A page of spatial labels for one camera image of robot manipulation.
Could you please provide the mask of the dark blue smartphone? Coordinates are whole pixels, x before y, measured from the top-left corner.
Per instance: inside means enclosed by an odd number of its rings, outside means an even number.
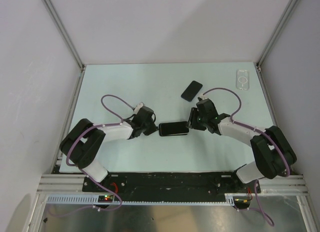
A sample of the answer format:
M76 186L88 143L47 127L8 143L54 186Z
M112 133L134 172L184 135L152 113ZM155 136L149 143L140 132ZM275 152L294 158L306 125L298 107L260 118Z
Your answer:
M198 94L198 92L202 89L202 87L203 85L201 83L192 81L183 91L180 97L188 102L191 102Z

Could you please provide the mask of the clear phone case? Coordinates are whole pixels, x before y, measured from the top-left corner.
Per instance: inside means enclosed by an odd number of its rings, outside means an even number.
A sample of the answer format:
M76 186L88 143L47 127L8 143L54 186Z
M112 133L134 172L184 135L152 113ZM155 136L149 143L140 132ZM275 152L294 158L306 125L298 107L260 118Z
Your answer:
M248 70L237 70L236 71L235 87L239 90L249 90L250 89L250 73Z

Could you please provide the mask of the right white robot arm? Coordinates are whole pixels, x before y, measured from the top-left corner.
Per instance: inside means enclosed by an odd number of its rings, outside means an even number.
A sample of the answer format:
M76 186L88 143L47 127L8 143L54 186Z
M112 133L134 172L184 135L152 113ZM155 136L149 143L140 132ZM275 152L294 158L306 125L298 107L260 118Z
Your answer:
M236 176L231 179L232 189L237 192L243 192L249 182L256 179L289 176L291 165L297 161L288 140L277 126L257 128L231 120L226 113L210 115L192 108L188 127L233 138L252 149L254 161L237 169Z

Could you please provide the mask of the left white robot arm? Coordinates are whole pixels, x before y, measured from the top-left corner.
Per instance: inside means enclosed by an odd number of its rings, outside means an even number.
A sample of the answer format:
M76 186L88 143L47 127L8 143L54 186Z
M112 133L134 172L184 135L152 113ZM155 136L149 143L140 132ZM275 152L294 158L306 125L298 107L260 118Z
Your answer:
M59 145L60 151L67 157L66 163L75 166L93 179L93 185L99 191L111 186L108 170L96 158L103 143L120 139L133 139L141 134L148 136L157 131L155 114L146 119L132 115L120 123L93 124L81 119Z

